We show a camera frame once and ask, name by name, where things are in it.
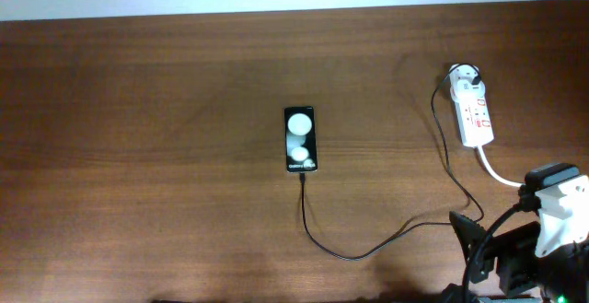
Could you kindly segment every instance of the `wooden table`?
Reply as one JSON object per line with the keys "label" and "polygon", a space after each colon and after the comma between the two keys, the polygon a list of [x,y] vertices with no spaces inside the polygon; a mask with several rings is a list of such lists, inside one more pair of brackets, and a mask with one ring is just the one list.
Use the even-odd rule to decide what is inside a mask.
{"label": "wooden table", "polygon": [[[444,221],[466,203],[429,110],[452,63],[481,69],[500,174],[589,171],[588,13],[554,1],[0,23],[0,300],[439,292],[464,268],[450,227],[362,262],[309,241],[283,108],[315,106],[311,230],[360,253],[412,216]],[[447,87],[436,104],[488,226],[517,191],[461,145]],[[475,288],[499,293],[496,279]]]}

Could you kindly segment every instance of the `power strip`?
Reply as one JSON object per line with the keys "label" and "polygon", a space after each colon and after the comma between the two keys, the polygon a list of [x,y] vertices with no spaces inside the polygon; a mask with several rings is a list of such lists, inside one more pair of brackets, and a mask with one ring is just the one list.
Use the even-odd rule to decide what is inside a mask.
{"label": "power strip", "polygon": [[478,68],[475,68],[468,64],[455,64],[450,73],[450,95],[456,105],[462,144],[468,147],[484,146],[494,138],[485,99],[485,84],[482,81],[473,84],[479,76]]}

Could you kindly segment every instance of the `white cord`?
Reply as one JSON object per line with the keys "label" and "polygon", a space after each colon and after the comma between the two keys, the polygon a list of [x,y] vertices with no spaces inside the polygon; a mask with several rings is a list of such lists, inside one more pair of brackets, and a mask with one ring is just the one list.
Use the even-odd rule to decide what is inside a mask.
{"label": "white cord", "polygon": [[516,188],[519,188],[523,185],[523,183],[509,181],[509,180],[506,180],[506,179],[500,177],[499,174],[495,173],[495,171],[493,170],[493,168],[489,164],[489,160],[487,160],[487,157],[485,157],[485,151],[482,150],[482,146],[477,146],[477,150],[479,151],[480,160],[482,160],[483,165],[485,165],[485,169],[487,169],[489,174],[493,178],[495,178],[495,180],[497,180],[503,184],[507,184],[508,186],[512,186],[512,187],[516,187]]}

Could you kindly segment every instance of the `brown wooden surface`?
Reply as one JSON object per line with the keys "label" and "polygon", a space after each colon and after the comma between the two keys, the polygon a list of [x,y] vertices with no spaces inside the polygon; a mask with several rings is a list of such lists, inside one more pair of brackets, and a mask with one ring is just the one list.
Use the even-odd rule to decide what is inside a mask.
{"label": "brown wooden surface", "polygon": [[[0,23],[0,301],[440,291],[464,267],[449,227],[362,262],[308,240],[283,107],[316,109],[312,230],[363,252],[466,202],[429,112],[451,63],[481,69],[500,174],[520,181],[553,161],[589,171],[588,13],[559,1]],[[516,190],[461,145],[447,92],[436,103],[488,226]]]}

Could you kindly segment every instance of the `thick black cable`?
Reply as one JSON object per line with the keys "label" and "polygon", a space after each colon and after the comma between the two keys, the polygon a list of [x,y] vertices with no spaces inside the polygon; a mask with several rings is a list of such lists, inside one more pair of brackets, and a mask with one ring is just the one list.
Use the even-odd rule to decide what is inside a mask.
{"label": "thick black cable", "polygon": [[507,219],[511,216],[516,214],[517,212],[521,211],[521,205],[515,204],[509,210],[507,210],[503,215],[501,215],[495,222],[487,229],[485,236],[482,238],[480,243],[476,246],[476,248],[470,253],[467,261],[467,268],[462,275],[462,302],[468,302],[468,285],[470,284],[470,273],[472,269],[472,265],[475,261],[480,258],[480,254],[484,250],[485,246],[489,243],[493,234],[499,229]]}
{"label": "thick black cable", "polygon": [[[448,71],[448,73],[446,74],[446,76],[444,77],[444,79],[442,81],[440,81],[440,83],[437,85],[437,87],[435,88],[435,90],[433,91],[433,94],[432,94],[431,106],[432,106],[433,119],[435,120],[435,123],[438,126],[440,136],[442,137],[442,144],[444,145],[445,170],[446,170],[448,176],[450,177],[450,179],[452,179],[452,181],[458,186],[458,188],[460,188],[460,190],[466,195],[466,197],[468,199],[470,199],[480,210],[480,217],[475,220],[475,222],[479,222],[485,216],[485,212],[483,211],[479,202],[474,198],[474,196],[464,186],[462,186],[462,184],[460,184],[460,182],[458,181],[458,179],[454,176],[454,173],[452,172],[452,168],[450,166],[450,157],[448,154],[448,147],[447,147],[447,144],[445,141],[445,136],[444,136],[444,131],[442,130],[442,125],[438,121],[438,117],[435,113],[435,107],[433,105],[433,100],[434,100],[435,95],[437,94],[438,90],[440,89],[440,87],[444,84],[444,82],[448,79],[448,77],[450,77],[450,74],[461,65],[464,65],[464,64],[457,64],[453,68],[451,68]],[[480,75],[479,69],[477,67],[475,67],[472,64],[465,64],[465,65],[472,67],[472,69],[474,69],[477,72],[477,75]],[[418,228],[418,227],[422,227],[422,226],[451,226],[451,224],[447,223],[447,222],[421,222],[419,224],[413,225],[413,226],[403,230],[402,232],[400,232],[398,234],[394,234],[393,236],[391,236],[388,239],[385,239],[380,244],[378,244],[377,246],[375,246],[374,248],[372,248],[371,250],[369,250],[366,253],[363,253],[358,256],[352,256],[352,257],[351,256],[343,256],[343,255],[338,254],[337,252],[331,251],[328,248],[324,247],[321,243],[319,243],[313,237],[313,235],[309,231],[308,226],[306,225],[306,212],[305,212],[305,181],[306,181],[305,173],[300,173],[299,179],[301,181],[301,213],[303,214],[303,226],[305,227],[306,234],[309,236],[311,241],[313,241],[313,243],[315,243],[315,245],[320,247],[324,252],[326,252],[334,257],[340,258],[344,261],[360,261],[360,260],[372,255],[373,253],[385,248],[389,243],[393,242],[396,239],[402,238],[407,233],[411,232],[413,229]]]}

